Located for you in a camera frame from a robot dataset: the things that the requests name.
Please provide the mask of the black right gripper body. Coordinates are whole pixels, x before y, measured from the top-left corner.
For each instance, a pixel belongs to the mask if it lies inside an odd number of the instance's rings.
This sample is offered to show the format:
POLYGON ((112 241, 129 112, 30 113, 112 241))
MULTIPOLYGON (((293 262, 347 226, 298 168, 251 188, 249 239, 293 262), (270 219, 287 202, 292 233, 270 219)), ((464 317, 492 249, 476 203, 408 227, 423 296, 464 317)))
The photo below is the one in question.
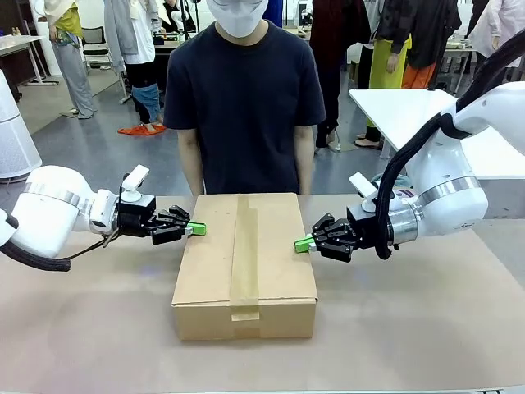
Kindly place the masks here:
POLYGON ((356 235, 355 250, 366 250, 376 246, 378 225, 375 213, 366 212, 360 204, 351 205, 347 208, 347 220, 356 235))

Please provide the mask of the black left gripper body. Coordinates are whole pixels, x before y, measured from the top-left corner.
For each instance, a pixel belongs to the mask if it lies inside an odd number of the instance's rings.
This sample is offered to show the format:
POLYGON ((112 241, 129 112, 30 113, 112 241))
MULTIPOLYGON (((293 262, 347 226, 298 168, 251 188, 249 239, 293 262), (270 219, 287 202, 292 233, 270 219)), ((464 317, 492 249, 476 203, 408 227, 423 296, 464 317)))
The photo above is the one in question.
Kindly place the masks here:
POLYGON ((119 198, 116 204, 116 229, 118 236, 143 238, 158 227, 157 202, 153 195, 141 195, 135 202, 119 198))

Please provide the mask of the brown cardboard box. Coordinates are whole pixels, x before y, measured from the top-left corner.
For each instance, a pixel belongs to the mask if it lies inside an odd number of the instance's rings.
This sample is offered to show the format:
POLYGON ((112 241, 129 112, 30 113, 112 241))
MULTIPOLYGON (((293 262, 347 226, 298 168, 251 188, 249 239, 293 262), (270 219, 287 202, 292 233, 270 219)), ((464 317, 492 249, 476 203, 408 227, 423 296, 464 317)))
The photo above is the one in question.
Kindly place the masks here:
MULTIPOLYGON (((230 316, 231 262, 240 195, 201 195, 194 220, 205 236, 191 236, 185 247, 172 305, 183 341, 236 340, 230 316)), ((258 210, 260 337, 310 338, 317 307, 311 260, 296 254, 304 236, 295 194, 252 194, 258 210)))

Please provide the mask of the person's right forearm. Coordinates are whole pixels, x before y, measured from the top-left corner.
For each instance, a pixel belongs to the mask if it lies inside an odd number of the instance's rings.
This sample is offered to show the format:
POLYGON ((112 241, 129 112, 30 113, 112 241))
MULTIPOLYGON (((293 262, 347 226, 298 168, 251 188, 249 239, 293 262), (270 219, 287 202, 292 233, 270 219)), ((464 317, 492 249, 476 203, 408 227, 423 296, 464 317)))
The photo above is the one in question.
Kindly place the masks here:
POLYGON ((177 130, 181 166, 193 196, 204 193, 203 163, 196 129, 177 130))

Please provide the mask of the person's left forearm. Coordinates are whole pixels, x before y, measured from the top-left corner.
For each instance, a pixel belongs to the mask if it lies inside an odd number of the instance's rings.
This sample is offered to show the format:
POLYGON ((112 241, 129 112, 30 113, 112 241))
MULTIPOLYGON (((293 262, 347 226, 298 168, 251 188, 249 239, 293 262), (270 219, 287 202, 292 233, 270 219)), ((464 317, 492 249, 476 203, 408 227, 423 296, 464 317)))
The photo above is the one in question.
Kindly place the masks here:
POLYGON ((299 182, 299 192, 309 195, 312 188, 315 144, 311 126, 294 129, 294 159, 299 182))

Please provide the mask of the orange cloth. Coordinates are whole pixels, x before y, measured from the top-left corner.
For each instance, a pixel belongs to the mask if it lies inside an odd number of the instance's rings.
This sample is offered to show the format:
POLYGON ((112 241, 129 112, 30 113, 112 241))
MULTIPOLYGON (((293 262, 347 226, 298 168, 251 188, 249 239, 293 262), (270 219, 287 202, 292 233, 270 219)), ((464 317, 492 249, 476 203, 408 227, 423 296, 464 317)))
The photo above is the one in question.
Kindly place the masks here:
POLYGON ((152 125, 152 126, 140 125, 140 126, 134 126, 131 128, 121 128, 121 129, 118 129, 117 132, 123 135, 150 136, 150 135, 161 134, 165 130, 166 130, 166 127, 162 125, 152 125))

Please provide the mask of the white side table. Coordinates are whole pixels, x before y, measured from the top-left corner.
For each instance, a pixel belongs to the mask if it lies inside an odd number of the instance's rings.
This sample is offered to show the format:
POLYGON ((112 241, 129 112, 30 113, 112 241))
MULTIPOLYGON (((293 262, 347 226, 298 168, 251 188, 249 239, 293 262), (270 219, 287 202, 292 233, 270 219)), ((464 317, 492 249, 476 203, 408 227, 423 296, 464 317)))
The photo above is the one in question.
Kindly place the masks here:
MULTIPOLYGON (((379 130, 385 142, 381 157, 399 150, 423 124, 456 98, 442 90, 351 89, 349 96, 379 130)), ((525 157, 491 128, 462 143, 480 180, 525 180, 525 157)))

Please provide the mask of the mannequin in yellow top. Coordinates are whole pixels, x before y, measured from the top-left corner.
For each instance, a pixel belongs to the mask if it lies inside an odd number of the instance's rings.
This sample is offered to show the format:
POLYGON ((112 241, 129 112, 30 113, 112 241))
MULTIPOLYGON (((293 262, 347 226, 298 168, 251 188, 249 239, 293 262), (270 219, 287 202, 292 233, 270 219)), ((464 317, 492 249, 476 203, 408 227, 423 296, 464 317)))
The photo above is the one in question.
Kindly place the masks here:
POLYGON ((75 0, 43 0, 48 34, 62 77, 66 82, 73 114, 80 120, 95 113, 86 67, 80 53, 82 27, 75 0))

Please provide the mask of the mannequin with yellow apron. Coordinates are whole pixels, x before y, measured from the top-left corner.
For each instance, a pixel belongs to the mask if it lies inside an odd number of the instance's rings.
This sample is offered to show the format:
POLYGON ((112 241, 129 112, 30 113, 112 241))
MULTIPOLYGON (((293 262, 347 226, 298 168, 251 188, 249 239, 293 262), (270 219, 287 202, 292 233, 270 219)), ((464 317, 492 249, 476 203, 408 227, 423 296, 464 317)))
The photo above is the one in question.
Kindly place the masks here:
MULTIPOLYGON (((399 52, 391 52, 390 40, 376 39, 373 50, 369 51, 368 89, 399 89, 402 84, 407 52, 412 47, 412 36, 404 41, 399 52)), ((381 133, 370 119, 367 120, 365 134, 358 135, 354 144, 362 148, 378 149, 381 145, 381 133)))

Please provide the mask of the black mesh office chair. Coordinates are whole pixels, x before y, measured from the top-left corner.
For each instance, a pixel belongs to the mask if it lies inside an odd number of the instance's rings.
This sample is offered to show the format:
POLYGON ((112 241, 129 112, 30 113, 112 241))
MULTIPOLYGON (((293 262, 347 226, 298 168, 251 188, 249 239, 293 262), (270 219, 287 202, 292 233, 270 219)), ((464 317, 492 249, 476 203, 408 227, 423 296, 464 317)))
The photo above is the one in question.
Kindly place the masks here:
POLYGON ((111 69, 111 56, 102 26, 82 28, 82 47, 86 66, 90 69, 111 69))

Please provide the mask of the mannequin in gray hoodie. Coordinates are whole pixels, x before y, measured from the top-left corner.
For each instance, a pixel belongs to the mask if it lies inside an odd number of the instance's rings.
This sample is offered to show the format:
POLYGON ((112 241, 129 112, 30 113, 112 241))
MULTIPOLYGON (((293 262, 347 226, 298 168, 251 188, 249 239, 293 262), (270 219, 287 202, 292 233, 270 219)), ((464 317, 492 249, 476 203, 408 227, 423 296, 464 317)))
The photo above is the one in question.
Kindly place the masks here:
POLYGON ((139 126, 162 125, 153 35, 162 27, 156 0, 104 0, 112 65, 126 74, 139 126))

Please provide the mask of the mannequin with orange trousers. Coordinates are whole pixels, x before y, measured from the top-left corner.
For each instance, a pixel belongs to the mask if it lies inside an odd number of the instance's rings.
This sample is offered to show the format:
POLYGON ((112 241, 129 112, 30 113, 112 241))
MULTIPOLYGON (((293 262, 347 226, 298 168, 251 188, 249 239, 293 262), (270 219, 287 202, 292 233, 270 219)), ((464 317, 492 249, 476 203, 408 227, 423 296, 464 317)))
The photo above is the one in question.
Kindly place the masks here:
POLYGON ((461 26, 458 0, 385 0, 376 39, 390 40, 399 54, 412 36, 400 88, 425 89, 436 74, 448 38, 461 26))

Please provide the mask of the white face mask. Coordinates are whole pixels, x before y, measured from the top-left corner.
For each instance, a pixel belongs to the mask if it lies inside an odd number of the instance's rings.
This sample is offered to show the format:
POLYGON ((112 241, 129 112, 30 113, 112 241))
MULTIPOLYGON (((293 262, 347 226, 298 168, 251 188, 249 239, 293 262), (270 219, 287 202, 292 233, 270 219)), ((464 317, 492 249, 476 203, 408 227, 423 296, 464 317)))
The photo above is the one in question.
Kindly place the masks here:
POLYGON ((206 3, 228 35, 244 38, 255 31, 267 9, 268 0, 206 0, 206 3))

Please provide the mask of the person in blue sweater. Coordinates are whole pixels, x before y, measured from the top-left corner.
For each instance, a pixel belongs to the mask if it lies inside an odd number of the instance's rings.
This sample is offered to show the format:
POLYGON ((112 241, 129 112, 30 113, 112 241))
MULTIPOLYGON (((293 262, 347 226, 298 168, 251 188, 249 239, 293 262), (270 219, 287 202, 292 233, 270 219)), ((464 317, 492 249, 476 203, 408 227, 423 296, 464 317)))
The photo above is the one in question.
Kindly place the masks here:
POLYGON ((277 27, 282 27, 282 13, 284 0, 268 0, 267 8, 262 18, 271 21, 277 27))

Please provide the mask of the person in pale shirt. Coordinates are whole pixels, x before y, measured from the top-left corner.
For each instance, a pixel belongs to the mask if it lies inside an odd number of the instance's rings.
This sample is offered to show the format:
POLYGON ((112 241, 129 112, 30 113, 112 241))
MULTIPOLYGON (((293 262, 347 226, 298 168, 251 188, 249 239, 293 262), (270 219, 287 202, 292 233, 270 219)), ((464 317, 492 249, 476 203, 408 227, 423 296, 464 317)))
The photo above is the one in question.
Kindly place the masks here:
POLYGON ((468 39, 476 53, 477 73, 496 49, 525 29, 525 0, 488 0, 468 39))

